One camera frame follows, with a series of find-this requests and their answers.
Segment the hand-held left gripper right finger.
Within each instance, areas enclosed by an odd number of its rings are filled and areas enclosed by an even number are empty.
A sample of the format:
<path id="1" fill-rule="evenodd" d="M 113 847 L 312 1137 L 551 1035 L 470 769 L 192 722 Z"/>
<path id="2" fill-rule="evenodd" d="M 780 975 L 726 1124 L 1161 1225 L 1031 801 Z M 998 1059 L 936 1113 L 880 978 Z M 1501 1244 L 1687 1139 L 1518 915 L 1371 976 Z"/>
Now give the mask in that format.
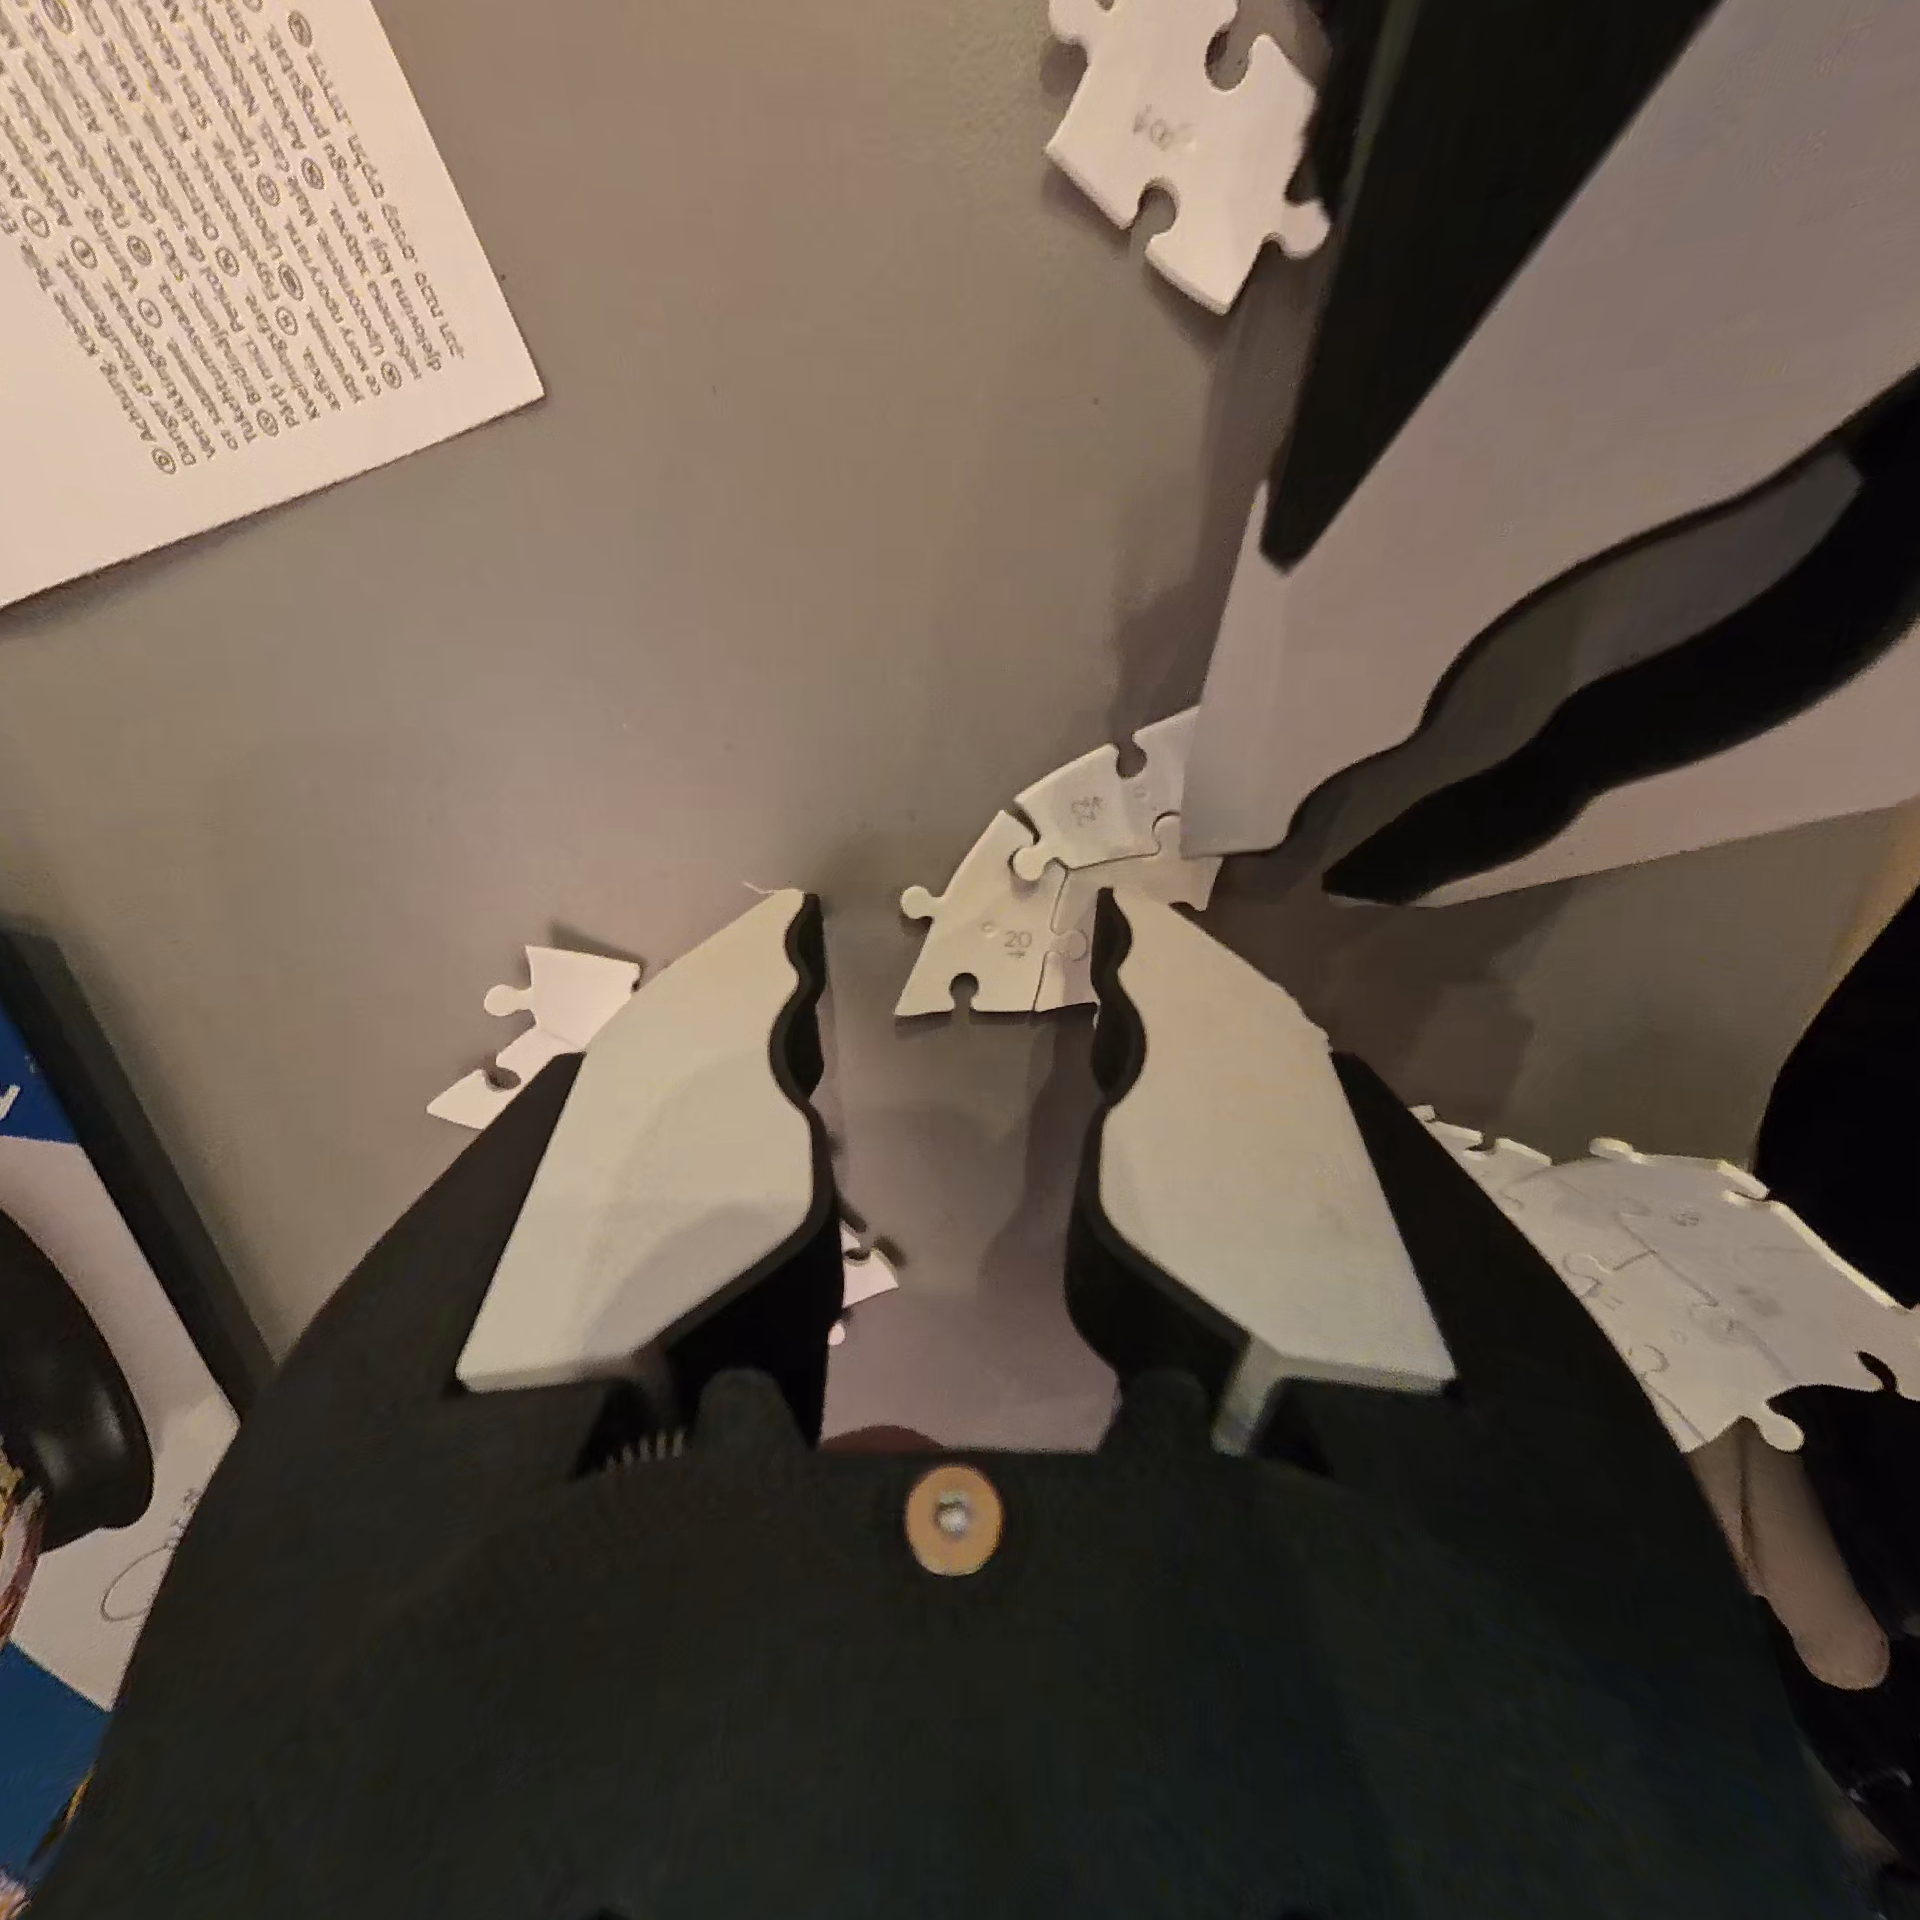
<path id="1" fill-rule="evenodd" d="M 1120 1391 L 1198 1383 L 1251 1455 L 1296 1383 L 1437 1398 L 1453 1355 L 1326 1032 L 1177 905 L 1101 892 L 1068 1311 Z"/>

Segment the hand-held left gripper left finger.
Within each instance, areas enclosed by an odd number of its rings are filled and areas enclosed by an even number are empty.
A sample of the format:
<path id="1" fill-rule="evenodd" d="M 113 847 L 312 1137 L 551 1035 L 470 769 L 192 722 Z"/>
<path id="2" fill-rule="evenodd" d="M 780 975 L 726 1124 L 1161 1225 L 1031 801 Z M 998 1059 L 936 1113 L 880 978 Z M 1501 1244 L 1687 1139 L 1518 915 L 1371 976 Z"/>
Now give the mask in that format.
<path id="1" fill-rule="evenodd" d="M 771 894 L 667 964 L 588 1043 L 454 1377 L 470 1392 L 667 1368 L 753 1304 L 768 1372 L 821 1360 L 841 1305 L 825 1057 L 825 918 Z"/>

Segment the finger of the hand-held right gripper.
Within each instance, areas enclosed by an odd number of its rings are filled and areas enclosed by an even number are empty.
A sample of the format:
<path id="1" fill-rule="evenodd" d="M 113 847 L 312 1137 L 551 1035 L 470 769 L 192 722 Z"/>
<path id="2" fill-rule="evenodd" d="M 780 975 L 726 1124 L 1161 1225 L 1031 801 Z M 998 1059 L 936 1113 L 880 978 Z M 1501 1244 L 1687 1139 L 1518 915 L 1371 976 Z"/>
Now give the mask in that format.
<path id="1" fill-rule="evenodd" d="M 1453 905 L 1913 801 L 1915 612 L 1918 422 L 1851 422 L 1507 616 L 1326 889 Z"/>
<path id="2" fill-rule="evenodd" d="M 1499 617 L 1752 495 L 1915 372 L 1915 6 L 1715 6 L 1326 526 L 1310 428 L 1385 386 L 1363 214 L 1230 592 L 1183 778 L 1193 852 L 1267 852 L 1414 734 Z"/>

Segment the joined white puzzle pieces cluster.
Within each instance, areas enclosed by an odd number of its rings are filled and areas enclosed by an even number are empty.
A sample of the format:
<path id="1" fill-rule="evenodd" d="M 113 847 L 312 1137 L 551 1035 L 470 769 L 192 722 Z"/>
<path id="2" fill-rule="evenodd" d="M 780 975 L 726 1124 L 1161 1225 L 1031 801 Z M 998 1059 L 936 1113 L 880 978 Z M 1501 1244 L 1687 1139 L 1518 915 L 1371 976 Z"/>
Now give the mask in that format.
<path id="1" fill-rule="evenodd" d="M 1089 946 L 1103 892 L 1205 907 L 1219 857 L 1182 844 L 1183 771 L 1198 708 L 1136 732 L 1127 776 L 1112 744 L 1083 753 L 995 814 L 940 894 L 908 887 L 900 913 L 924 942 L 897 1019 L 947 1017 L 969 982 L 977 1015 L 1045 1015 L 1089 1004 Z"/>

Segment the joined white puzzle piece pair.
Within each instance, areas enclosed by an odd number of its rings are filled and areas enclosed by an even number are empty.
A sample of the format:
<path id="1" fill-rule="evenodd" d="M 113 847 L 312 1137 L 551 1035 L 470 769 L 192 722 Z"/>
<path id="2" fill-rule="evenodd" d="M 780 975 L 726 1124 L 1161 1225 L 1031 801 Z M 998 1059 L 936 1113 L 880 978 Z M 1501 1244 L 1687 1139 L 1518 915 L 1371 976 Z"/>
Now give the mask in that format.
<path id="1" fill-rule="evenodd" d="M 467 1131 L 484 1131 L 544 1068 L 580 1055 L 633 999 L 643 964 L 556 946 L 524 948 L 524 983 L 486 987 L 481 1009 L 491 1019 L 524 1017 L 493 1057 L 428 1103 L 424 1113 Z"/>

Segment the small white puzzle piece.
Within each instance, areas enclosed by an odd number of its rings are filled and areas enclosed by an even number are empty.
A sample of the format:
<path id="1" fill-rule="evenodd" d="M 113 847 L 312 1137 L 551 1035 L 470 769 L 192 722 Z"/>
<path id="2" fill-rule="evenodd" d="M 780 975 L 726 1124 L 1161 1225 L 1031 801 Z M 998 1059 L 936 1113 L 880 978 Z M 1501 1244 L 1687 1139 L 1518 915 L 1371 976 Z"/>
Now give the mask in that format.
<path id="1" fill-rule="evenodd" d="M 848 1339 L 855 1308 L 862 1308 L 900 1286 L 894 1259 L 872 1236 L 863 1236 L 846 1218 L 838 1223 L 838 1236 L 841 1297 L 828 1335 L 831 1350 Z"/>

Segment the curved assembled white puzzle section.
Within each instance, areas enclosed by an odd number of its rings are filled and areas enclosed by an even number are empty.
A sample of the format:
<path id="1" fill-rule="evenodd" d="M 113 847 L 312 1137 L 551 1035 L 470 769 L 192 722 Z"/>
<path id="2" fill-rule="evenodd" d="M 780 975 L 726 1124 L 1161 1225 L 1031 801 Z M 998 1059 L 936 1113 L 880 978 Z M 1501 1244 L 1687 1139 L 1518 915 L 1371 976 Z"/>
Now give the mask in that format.
<path id="1" fill-rule="evenodd" d="M 1412 1113 L 1583 1304 L 1685 1455 L 1739 1424 L 1800 1450 L 1775 1401 L 1804 1387 L 1918 1400 L 1915 1311 L 1752 1175 L 1614 1139 L 1550 1161 L 1431 1106 Z"/>

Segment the single white puzzle piece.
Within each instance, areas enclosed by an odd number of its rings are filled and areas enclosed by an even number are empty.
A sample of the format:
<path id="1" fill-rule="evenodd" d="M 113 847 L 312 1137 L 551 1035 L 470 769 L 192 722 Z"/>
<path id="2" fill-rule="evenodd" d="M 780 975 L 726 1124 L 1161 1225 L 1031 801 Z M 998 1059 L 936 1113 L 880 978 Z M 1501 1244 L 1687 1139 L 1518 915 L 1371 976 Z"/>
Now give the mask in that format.
<path id="1" fill-rule="evenodd" d="M 1052 2 L 1052 36 L 1080 54 L 1045 155 L 1112 227 L 1128 232 L 1147 194 L 1173 203 L 1144 244 L 1147 266 L 1214 316 L 1231 312 L 1267 247 L 1305 258 L 1323 247 L 1321 199 L 1294 192 L 1315 86 L 1267 35 L 1238 83 L 1208 76 L 1208 49 L 1235 2 Z"/>

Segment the blue puzzle box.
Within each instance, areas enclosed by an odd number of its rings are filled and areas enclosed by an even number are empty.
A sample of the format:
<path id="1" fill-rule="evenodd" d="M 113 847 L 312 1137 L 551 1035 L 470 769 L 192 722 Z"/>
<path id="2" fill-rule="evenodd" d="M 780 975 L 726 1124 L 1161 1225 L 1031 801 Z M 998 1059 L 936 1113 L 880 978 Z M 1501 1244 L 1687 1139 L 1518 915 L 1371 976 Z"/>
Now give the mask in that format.
<path id="1" fill-rule="evenodd" d="M 1 1886 L 32 1905 L 159 1583 L 271 1375 L 56 944 L 1 932 Z"/>

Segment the pale rod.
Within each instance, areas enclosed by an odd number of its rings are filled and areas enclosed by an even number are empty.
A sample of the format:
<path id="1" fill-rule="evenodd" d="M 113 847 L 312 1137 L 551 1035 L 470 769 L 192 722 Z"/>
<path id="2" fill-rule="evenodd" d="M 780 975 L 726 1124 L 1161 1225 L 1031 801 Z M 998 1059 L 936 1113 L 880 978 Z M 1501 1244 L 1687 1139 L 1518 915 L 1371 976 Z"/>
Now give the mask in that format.
<path id="1" fill-rule="evenodd" d="M 1889 1675 L 1887 1633 L 1845 1567 L 1804 1459 L 1779 1451 L 1749 1424 L 1735 1440 L 1735 1559 L 1749 1591 L 1820 1684 L 1849 1694 L 1880 1688 Z"/>

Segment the printed white paper sheet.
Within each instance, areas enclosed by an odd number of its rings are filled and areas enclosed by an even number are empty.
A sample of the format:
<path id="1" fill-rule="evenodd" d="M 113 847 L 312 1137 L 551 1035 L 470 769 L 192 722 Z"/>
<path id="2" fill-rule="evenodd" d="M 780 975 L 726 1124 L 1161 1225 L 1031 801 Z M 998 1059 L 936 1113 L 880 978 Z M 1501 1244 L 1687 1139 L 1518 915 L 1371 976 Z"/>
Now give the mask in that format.
<path id="1" fill-rule="evenodd" d="M 372 6 L 1 6 L 5 608 L 541 395 Z"/>

